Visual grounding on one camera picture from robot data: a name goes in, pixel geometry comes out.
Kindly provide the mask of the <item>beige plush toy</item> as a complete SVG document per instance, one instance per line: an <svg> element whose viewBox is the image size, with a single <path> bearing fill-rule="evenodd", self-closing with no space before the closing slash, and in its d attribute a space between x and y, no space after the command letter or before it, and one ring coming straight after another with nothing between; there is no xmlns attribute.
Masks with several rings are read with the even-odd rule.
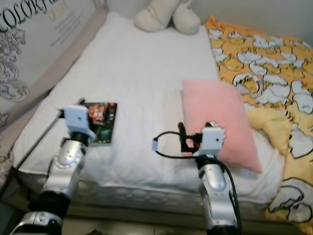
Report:
<svg viewBox="0 0 313 235"><path fill-rule="evenodd" d="M191 9L193 0L152 0L134 16L134 25L148 33L164 30L170 22L182 34L196 34L201 19Z"/></svg>

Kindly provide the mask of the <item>yellow cartoon print blanket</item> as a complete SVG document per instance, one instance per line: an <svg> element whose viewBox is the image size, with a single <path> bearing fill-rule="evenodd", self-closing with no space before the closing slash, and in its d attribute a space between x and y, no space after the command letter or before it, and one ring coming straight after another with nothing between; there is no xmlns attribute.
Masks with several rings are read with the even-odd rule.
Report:
<svg viewBox="0 0 313 235"><path fill-rule="evenodd" d="M241 94L252 128L285 157L266 217L313 235L313 46L213 16L205 27L221 80Z"/></svg>

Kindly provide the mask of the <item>white bed sheet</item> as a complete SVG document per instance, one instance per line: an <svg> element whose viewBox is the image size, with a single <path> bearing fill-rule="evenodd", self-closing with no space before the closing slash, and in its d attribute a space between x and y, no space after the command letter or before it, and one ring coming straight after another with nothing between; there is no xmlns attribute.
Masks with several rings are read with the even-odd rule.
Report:
<svg viewBox="0 0 313 235"><path fill-rule="evenodd" d="M38 137L57 112L81 98L116 102L112 143L89 147L80 180L102 187L132 186L193 193L199 186L192 160L152 151L153 138L177 130L183 120L183 80L217 80L205 29L188 36L174 29L145 33L109 13L104 25L23 128L10 157L19 172L47 175L51 157L67 136L61 120Z"/></svg>

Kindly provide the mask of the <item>dark book with red print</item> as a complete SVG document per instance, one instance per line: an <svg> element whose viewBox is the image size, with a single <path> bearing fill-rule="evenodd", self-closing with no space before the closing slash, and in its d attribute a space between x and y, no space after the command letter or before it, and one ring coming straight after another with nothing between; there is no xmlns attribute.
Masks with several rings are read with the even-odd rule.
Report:
<svg viewBox="0 0 313 235"><path fill-rule="evenodd" d="M89 144L90 147L110 144L112 142L112 132L114 130L118 103L87 102L85 106L88 109L89 127L96 134L96 139Z"/></svg>

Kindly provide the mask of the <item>white floral printed board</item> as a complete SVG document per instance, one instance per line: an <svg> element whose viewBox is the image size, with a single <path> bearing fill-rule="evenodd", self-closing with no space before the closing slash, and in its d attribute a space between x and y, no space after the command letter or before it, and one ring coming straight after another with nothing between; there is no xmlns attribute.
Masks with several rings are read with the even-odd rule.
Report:
<svg viewBox="0 0 313 235"><path fill-rule="evenodd" d="M0 160L107 18L106 0L1 0Z"/></svg>

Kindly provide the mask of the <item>pink pillow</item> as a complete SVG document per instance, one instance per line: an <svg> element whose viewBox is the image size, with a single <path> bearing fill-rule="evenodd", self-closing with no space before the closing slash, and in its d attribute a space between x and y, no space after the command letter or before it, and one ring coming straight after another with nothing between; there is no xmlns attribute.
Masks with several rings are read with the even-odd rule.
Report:
<svg viewBox="0 0 313 235"><path fill-rule="evenodd" d="M210 121L224 129L220 161L262 173L244 102L233 85L217 80L183 80L182 101L187 130L196 134Z"/></svg>

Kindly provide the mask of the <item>grey quilted mattress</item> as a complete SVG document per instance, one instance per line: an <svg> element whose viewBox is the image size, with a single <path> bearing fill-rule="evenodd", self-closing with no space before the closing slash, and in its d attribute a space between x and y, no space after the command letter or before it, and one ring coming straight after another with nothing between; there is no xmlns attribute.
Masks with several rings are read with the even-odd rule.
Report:
<svg viewBox="0 0 313 235"><path fill-rule="evenodd" d="M23 186L33 191L39 191L47 176L19 172L15 175L15 179ZM244 197L239 189L237 189L237 194L241 214L244 218L264 217L264 210L269 202L253 201L252 198ZM71 203L173 213L201 214L203 212L197 186L195 192L189 193L132 186L102 187L95 182L81 180Z"/></svg>

